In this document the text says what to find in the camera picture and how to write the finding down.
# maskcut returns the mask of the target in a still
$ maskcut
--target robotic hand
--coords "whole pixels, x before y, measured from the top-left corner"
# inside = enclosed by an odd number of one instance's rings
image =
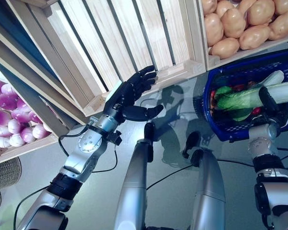
[[[144,91],[150,90],[155,83],[156,73],[154,66],[145,67],[135,73],[116,90],[113,96],[106,102],[103,113],[113,117],[119,124],[125,120],[147,121],[157,116],[163,109],[162,105],[154,108],[134,106]]]
[[[162,111],[162,105],[149,109],[134,106],[142,93],[151,89],[155,77],[154,66],[149,66],[120,85],[106,102],[98,122],[89,124],[88,130],[80,136],[75,150],[28,210],[18,230],[66,229],[68,219],[63,212],[70,209],[73,198],[91,175],[107,143],[119,145],[121,142],[121,133],[114,133],[117,126],[125,120],[148,121]]]

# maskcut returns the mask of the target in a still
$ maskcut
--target black rubber grip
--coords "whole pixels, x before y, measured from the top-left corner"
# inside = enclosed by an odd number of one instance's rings
[[[265,154],[253,159],[255,172],[263,169],[284,169],[281,159],[277,155]]]
[[[73,200],[81,186],[81,182],[59,173],[53,181],[50,182],[47,191],[64,199]]]
[[[260,88],[258,94],[261,102],[263,103],[268,113],[274,113],[279,111],[277,103],[275,102],[274,98],[270,95],[268,89],[265,86]]]

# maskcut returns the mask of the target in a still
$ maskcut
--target red vegetable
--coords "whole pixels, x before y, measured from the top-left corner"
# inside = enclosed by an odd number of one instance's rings
[[[249,88],[251,88],[253,85],[255,85],[256,84],[256,82],[254,82],[254,81],[249,81],[248,82],[248,89]]]
[[[212,91],[211,91],[211,94],[210,94],[210,97],[211,97],[211,98],[214,98],[214,97],[215,97],[215,94],[216,94],[216,91],[215,91],[215,90],[212,90]]]
[[[232,87],[232,89],[236,92],[240,92],[240,91],[243,91],[244,90],[244,85],[243,84],[240,84],[240,85],[235,85]]]
[[[252,115],[259,115],[261,113],[261,107],[254,108],[252,111]]]

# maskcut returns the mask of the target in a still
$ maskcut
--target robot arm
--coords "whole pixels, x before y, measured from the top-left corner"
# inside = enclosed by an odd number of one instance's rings
[[[257,173],[254,187],[257,210],[268,230],[288,230],[288,175],[273,145],[277,125],[253,127],[249,134],[249,152]]]
[[[108,142],[119,145],[120,132],[114,133],[125,120],[147,121],[157,116],[162,105],[146,109],[134,106],[142,93],[155,83],[154,67],[149,66],[122,83],[106,102],[101,118],[83,133],[75,150],[69,155],[50,186],[43,190],[28,210],[17,230],[64,230],[67,212],[73,198],[95,168],[99,157],[106,151]]]

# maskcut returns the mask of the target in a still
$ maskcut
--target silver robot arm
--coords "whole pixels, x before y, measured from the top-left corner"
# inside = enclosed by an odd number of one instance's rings
[[[69,155],[50,186],[43,190],[28,210],[17,230],[64,230],[67,212],[73,198],[95,168],[99,157],[105,152],[108,141],[119,145],[120,132],[114,133],[125,120],[148,121],[157,116],[162,105],[154,108],[134,106],[142,93],[155,83],[154,66],[148,66],[123,82],[105,103],[101,118],[89,125],[81,135],[75,150]]]
[[[273,144],[276,134],[274,123],[251,128],[249,152],[257,173],[256,207],[264,225],[269,230],[288,230],[288,175]]]
[[[146,129],[153,129],[152,123]],[[114,230],[144,230],[147,163],[153,159],[152,138],[137,141],[120,192]]]
[[[107,140],[97,131],[111,133],[118,123],[108,115],[102,115],[93,129],[88,129],[78,140],[77,147],[69,155],[59,174],[50,186],[42,191],[18,226],[18,230],[63,230],[67,218],[62,212],[67,212],[73,198],[82,184],[90,176],[99,157],[107,148]]]
[[[189,160],[199,167],[190,230],[225,229],[225,190],[222,173],[213,153],[198,149]]]

